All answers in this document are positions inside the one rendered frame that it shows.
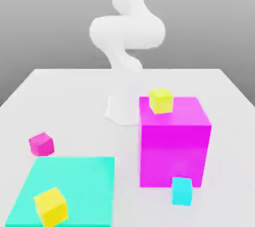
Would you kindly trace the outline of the small golden yellow cube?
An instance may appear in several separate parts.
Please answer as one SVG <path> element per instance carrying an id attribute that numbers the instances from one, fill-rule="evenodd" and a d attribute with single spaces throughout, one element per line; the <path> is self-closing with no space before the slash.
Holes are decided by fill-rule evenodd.
<path id="1" fill-rule="evenodd" d="M 34 197 L 43 227 L 55 227 L 69 218 L 67 202 L 57 187 Z"/>

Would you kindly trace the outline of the large magenta box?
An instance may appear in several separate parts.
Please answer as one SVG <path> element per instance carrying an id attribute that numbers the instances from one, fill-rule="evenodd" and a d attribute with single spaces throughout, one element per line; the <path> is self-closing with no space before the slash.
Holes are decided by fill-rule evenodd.
<path id="1" fill-rule="evenodd" d="M 175 97 L 171 113 L 154 114 L 139 98 L 141 187 L 171 187 L 174 177 L 200 187 L 212 125 L 196 97 Z"/>

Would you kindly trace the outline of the small lime yellow cube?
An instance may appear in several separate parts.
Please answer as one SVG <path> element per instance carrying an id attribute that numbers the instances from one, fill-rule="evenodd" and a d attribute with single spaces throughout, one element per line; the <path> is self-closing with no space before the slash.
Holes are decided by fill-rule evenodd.
<path id="1" fill-rule="evenodd" d="M 149 91 L 149 106 L 154 114 L 171 113 L 173 94 L 168 89 L 151 89 Z"/>

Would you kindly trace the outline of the small cyan cube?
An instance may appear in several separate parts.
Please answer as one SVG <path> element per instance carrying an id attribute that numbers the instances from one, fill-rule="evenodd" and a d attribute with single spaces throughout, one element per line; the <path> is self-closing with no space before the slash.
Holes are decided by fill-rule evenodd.
<path id="1" fill-rule="evenodd" d="M 192 202 L 193 186 L 189 178 L 173 177 L 172 204 L 190 206 Z"/>

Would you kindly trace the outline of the large turquoise box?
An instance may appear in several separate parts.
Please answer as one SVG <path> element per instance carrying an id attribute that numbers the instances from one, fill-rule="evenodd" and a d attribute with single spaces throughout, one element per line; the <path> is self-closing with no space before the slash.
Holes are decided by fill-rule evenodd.
<path id="1" fill-rule="evenodd" d="M 112 157 L 38 157 L 5 227 L 43 227 L 34 197 L 57 187 L 69 218 L 57 227 L 112 227 L 115 160 Z"/>

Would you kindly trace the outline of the small pink cube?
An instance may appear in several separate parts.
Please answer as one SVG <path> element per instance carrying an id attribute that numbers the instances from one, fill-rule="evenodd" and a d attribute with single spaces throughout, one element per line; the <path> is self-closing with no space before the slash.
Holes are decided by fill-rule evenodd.
<path id="1" fill-rule="evenodd" d="M 43 132 L 29 140 L 30 151 L 35 156 L 48 156 L 54 153 L 54 143 L 51 136 Z"/>

